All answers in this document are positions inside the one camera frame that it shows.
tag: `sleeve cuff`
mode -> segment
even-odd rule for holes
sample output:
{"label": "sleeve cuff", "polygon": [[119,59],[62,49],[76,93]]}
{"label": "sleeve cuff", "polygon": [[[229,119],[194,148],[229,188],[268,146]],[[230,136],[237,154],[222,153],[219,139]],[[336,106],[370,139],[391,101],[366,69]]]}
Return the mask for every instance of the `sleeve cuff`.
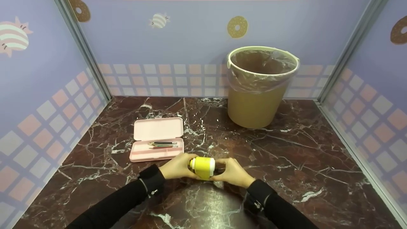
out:
{"label": "sleeve cuff", "polygon": [[248,188],[247,192],[251,197],[253,197],[258,204],[265,206],[267,198],[271,194],[276,194],[277,192],[270,187],[266,182],[262,180],[255,180]]}
{"label": "sleeve cuff", "polygon": [[141,171],[138,178],[144,184],[149,198],[162,192],[165,178],[156,164]]}

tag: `pink pencil case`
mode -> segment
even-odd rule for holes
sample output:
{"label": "pink pencil case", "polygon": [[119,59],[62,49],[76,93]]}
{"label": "pink pencil case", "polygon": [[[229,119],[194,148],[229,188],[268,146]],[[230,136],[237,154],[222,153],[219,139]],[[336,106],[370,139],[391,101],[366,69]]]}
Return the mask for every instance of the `pink pencil case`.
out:
{"label": "pink pencil case", "polygon": [[[130,161],[155,161],[172,159],[184,153],[183,120],[180,117],[143,119],[134,122],[134,140],[130,152]],[[150,149],[155,141],[176,142],[177,147],[165,149]]]}

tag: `bottle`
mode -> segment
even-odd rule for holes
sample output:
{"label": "bottle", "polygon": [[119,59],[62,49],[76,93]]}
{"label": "bottle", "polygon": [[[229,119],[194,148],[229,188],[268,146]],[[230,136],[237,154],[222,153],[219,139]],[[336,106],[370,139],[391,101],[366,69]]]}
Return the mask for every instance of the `bottle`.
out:
{"label": "bottle", "polygon": [[211,157],[196,157],[189,162],[192,172],[202,180],[208,181],[215,170],[215,159]]}

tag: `donut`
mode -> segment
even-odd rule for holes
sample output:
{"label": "donut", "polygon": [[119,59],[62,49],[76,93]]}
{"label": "donut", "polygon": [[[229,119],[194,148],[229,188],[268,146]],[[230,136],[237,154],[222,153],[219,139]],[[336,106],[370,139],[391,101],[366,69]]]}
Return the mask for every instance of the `donut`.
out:
{"label": "donut", "polygon": [[79,22],[87,22],[90,20],[90,12],[86,3],[81,0],[69,0],[69,3]]}
{"label": "donut", "polygon": [[390,41],[393,44],[406,44],[407,33],[401,33],[401,30],[407,27],[407,16],[400,19],[394,26],[390,33]]}
{"label": "donut", "polygon": [[247,32],[247,21],[242,16],[236,16],[230,19],[228,23],[228,33],[232,38],[240,38]]}

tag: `black sleeve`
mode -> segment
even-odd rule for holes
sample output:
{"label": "black sleeve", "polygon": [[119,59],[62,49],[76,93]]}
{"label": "black sleeve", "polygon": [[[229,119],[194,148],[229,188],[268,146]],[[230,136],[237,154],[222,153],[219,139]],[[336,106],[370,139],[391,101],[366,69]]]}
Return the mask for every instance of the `black sleeve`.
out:
{"label": "black sleeve", "polygon": [[279,229],[318,229],[305,215],[281,198],[267,183],[255,180],[247,192],[264,207],[266,217]]}
{"label": "black sleeve", "polygon": [[99,203],[74,219],[67,229],[109,229],[123,215],[141,204],[148,194],[154,195],[164,184],[164,177],[156,165],[140,173],[140,179],[132,181],[110,194]]}

